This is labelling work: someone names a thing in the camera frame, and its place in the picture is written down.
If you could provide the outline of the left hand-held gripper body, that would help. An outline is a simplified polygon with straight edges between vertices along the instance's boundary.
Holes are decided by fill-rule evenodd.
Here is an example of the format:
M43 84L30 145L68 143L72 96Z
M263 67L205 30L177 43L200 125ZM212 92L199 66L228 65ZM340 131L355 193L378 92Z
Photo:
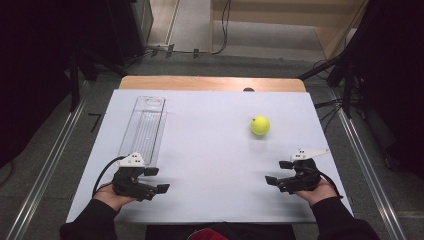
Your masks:
M116 161L118 167L112 184L117 195L135 198L137 201L151 200L157 193L157 187L141 183L139 177L144 175L147 167L141 154L134 152L122 156Z

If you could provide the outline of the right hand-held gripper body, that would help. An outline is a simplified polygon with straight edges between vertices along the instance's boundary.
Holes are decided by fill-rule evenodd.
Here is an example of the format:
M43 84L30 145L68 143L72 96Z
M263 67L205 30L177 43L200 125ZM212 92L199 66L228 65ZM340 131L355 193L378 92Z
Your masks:
M277 187L281 192L293 194L297 191L312 191L321 180L321 172L318 170L314 157L318 157L329 152L328 149L298 149L288 160L294 166L295 175L293 177L277 179Z

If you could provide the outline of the clear plastic container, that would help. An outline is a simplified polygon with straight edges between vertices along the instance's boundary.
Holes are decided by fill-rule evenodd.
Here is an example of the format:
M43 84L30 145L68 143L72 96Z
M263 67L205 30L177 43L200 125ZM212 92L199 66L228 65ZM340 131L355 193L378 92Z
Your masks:
M132 110L119 156L141 155L144 164L155 167L167 118L166 99L140 96Z

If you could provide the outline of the yellow tennis ball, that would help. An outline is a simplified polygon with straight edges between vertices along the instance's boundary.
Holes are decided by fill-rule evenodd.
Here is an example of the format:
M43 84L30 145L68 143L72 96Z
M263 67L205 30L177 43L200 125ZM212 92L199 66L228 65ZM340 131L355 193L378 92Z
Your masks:
M250 124L250 130L257 136L264 136L270 129L270 121L265 116L255 116Z

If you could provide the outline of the person's right hand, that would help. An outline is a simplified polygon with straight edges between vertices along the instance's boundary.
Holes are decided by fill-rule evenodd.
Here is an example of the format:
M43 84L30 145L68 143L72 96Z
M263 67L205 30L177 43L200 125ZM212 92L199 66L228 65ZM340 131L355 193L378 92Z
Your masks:
M333 186L325 179L321 179L317 187L312 191L297 191L296 195L304 199L310 206L325 200L336 197L337 194Z

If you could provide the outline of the person's left hand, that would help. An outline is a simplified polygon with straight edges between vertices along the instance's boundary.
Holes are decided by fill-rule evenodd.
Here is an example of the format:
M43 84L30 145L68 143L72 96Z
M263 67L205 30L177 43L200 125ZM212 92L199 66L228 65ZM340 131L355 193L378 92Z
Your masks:
M116 212L119 212L124 205L135 201L135 198L117 195L113 189L112 183L103 184L96 190L94 199L102 201Z

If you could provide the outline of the white table board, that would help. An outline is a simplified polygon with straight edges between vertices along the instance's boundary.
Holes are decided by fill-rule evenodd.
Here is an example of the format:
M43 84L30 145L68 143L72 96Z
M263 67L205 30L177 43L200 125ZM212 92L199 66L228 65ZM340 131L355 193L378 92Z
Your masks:
M315 157L319 170L341 181L320 121L307 93L162 91L167 118L147 184L169 184L167 193L124 206L119 220L143 224L200 222L306 223L309 205L266 183L285 178L279 161L298 149L328 149ZM265 116L264 136L250 130Z

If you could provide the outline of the red cloth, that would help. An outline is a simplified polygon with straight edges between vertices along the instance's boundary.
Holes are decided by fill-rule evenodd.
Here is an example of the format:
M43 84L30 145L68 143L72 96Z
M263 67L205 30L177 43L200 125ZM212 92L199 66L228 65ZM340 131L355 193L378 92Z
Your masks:
M204 228L190 234L187 240L229 240L229 238L211 228Z

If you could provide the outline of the black metal stand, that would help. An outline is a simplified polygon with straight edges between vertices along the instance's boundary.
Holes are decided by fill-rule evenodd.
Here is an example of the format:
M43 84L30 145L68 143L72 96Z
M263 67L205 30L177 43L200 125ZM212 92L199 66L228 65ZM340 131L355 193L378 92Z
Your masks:
M121 77L128 76L128 73L111 61L86 48L77 46L70 46L68 48L69 59L69 82L71 105L70 111L74 112L81 102L79 77L78 73L82 72L88 81L96 81L98 77L98 70L95 68L94 63L99 63L107 69L115 72Z
M355 64L351 55L352 53L348 49L345 49L334 58L325 60L318 66L313 67L311 70L298 76L298 79L305 81L312 76L331 68L326 79L326 83L329 87L337 87L341 82L344 82L342 109L348 118L351 118L351 97L355 79Z

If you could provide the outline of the wooden table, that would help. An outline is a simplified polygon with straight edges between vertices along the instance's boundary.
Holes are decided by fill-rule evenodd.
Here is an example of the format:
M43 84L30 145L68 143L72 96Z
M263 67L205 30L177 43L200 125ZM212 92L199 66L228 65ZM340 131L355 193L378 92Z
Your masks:
M246 88L256 92L306 91L300 79L285 78L126 76L119 85L120 90L243 91Z

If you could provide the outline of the dark curtain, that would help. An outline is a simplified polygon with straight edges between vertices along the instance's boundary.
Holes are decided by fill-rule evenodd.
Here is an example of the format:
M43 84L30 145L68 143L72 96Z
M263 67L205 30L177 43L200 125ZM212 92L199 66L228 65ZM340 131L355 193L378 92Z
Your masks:
M357 34L355 75L386 163L424 180L424 0L369 0Z
M0 0L0 168L70 93L69 50L89 36L104 0Z

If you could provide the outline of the black cabinet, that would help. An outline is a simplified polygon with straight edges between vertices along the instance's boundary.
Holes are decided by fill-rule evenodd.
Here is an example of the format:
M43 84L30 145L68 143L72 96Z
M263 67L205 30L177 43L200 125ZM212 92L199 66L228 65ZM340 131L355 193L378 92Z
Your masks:
M107 0L119 47L125 62L145 53L154 17L150 0Z

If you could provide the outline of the wooden shelf unit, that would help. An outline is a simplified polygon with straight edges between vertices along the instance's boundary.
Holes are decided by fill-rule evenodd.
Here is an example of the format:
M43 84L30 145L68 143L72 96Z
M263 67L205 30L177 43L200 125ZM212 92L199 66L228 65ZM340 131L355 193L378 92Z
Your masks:
M358 27L369 0L230 0L236 22L312 26L327 59Z

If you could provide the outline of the metal floor rail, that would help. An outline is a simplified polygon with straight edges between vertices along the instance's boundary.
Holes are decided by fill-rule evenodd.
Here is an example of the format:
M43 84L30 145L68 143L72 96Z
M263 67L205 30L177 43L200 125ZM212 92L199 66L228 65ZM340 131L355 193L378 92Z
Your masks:
M60 161L62 153L74 131L77 121L85 107L87 95L92 88L92 84L88 80L84 80L80 87L79 93L81 100L75 109L67 114L65 123L63 124L52 149L49 152L45 163L40 170L30 192L25 198L17 217L6 237L6 240L22 240L26 230L35 215L35 212L42 200L42 197L48 187L53 173Z
M370 189L379 214L385 224L390 239L407 240L397 214L395 213L377 173L371 164L370 158L368 157L353 121L349 119L344 112L339 113L339 118L353 148L358 164Z

